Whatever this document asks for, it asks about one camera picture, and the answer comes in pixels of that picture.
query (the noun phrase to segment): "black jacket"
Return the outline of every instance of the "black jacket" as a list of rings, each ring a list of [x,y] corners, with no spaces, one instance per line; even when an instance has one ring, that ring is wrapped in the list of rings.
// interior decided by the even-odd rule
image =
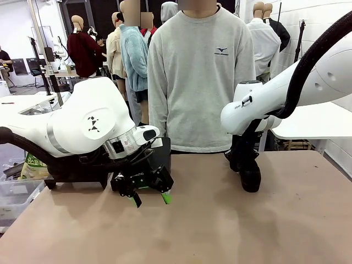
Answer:
[[[281,52],[287,47],[288,43],[290,42],[291,36],[289,32],[287,32],[286,28],[280,22],[272,20],[271,18],[269,18],[269,22],[270,22],[270,26],[273,28],[275,33],[281,39],[281,46],[280,46],[280,52]]]

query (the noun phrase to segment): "mannequin neck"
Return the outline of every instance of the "mannequin neck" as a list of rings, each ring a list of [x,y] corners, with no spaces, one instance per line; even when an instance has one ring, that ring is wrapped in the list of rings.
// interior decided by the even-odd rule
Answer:
[[[213,10],[184,10],[183,13],[190,18],[208,18],[216,13],[217,8],[218,7],[215,6]]]
[[[263,19],[270,18],[270,14],[271,14],[270,11],[264,12]]]
[[[78,31],[82,31],[82,28],[79,23],[73,23],[73,27],[77,29]]]
[[[263,11],[262,10],[255,10],[253,14],[254,18],[262,18],[263,17]]]

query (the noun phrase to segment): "brown table top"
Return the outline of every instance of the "brown table top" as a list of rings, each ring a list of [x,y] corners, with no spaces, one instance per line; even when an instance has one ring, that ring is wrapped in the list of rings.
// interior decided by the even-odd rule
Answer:
[[[352,184],[313,151],[266,152],[243,191],[223,155],[172,157],[173,202],[47,188],[0,239],[1,264],[352,263]]]

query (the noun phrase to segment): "logo on sweatshirt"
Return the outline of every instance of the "logo on sweatshirt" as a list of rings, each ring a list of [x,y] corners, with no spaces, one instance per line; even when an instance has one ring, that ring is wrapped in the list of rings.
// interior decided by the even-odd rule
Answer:
[[[224,55],[224,56],[229,56],[229,54],[224,53],[225,50],[227,50],[227,48],[217,48],[217,50],[220,51],[220,53],[218,51],[216,51],[214,54],[215,55]]]

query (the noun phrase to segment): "plastic bag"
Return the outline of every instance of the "plastic bag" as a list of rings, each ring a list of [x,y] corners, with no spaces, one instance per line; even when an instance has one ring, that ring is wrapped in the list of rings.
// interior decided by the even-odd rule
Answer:
[[[42,180],[49,176],[47,165],[28,153],[18,180]]]

